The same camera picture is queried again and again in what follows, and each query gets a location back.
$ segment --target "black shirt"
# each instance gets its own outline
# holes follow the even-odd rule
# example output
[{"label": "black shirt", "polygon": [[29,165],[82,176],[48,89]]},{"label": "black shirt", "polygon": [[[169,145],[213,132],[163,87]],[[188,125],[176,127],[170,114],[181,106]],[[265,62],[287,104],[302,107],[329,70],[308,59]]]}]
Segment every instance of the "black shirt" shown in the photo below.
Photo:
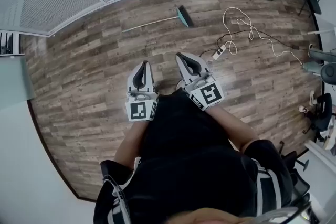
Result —
[{"label": "black shirt", "polygon": [[[124,189],[133,223],[162,223],[204,207],[255,216],[258,169],[252,158],[277,175],[282,205],[291,200],[289,172],[270,141],[255,141],[244,154],[234,150],[219,124],[182,92],[160,98],[140,156]],[[120,185],[132,174],[115,162],[110,166]],[[97,204],[103,195],[101,191]]]}]

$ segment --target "plug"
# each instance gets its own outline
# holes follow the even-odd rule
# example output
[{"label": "plug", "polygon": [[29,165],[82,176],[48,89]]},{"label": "plug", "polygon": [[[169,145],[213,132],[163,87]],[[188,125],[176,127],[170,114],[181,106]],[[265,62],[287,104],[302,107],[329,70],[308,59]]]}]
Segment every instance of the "plug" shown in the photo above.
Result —
[{"label": "plug", "polygon": [[214,58],[215,60],[217,60],[223,52],[225,52],[226,47],[224,45],[222,45],[215,53],[214,55],[212,55],[212,58]]}]

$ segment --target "person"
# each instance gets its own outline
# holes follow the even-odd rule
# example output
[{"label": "person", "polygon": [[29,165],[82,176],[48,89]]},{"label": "person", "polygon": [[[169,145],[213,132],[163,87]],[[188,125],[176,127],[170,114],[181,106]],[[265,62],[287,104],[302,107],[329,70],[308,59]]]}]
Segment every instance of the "person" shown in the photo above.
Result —
[{"label": "person", "polygon": [[[152,120],[133,123],[114,160],[101,163],[105,183],[94,223],[117,223],[122,211],[115,207],[117,201],[127,205],[133,224],[241,223],[289,205],[290,173],[272,142],[259,139],[248,124],[221,107],[221,86],[204,60],[187,53],[176,54],[176,59],[184,80],[174,93],[159,96],[152,113],[145,113],[143,102],[133,111],[127,103],[129,119],[150,114],[147,119]],[[132,71],[129,100],[145,100],[147,92],[154,96],[150,72],[146,61]],[[201,94],[190,91],[193,84],[200,86],[196,91],[201,90],[203,101]],[[274,175],[273,184],[265,183],[262,191],[260,169]]]},{"label": "person", "polygon": [[299,111],[304,113],[307,118],[309,118],[313,130],[319,130],[323,132],[327,130],[329,122],[332,116],[332,100],[329,93],[325,93],[317,98],[314,96],[314,91],[310,92],[309,105],[314,106],[320,104],[323,107],[323,111],[318,115],[315,115],[308,108],[301,105],[299,106]]}]

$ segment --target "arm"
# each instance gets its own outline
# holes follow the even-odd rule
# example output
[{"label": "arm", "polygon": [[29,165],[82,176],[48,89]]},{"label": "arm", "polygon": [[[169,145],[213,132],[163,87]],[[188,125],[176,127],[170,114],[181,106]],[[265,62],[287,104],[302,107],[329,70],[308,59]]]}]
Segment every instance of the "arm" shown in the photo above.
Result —
[{"label": "arm", "polygon": [[115,153],[114,161],[116,163],[131,169],[134,168],[134,159],[139,155],[140,144],[148,124],[149,121],[141,121],[132,125]]},{"label": "arm", "polygon": [[237,117],[222,109],[220,106],[211,106],[205,110],[227,132],[229,139],[242,153],[255,140],[259,140],[255,131]]}]

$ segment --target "extension cord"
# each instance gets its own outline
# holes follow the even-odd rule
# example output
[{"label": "extension cord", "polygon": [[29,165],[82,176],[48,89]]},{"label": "extension cord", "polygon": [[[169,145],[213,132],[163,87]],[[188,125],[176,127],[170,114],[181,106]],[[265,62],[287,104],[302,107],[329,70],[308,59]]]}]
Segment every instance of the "extension cord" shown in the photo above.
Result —
[{"label": "extension cord", "polygon": [[225,45],[222,45],[220,49],[216,50],[216,52],[214,53],[214,55],[212,55],[212,58],[214,58],[215,60],[218,59],[219,56],[221,56],[223,54],[223,52],[225,52],[226,47]]}]

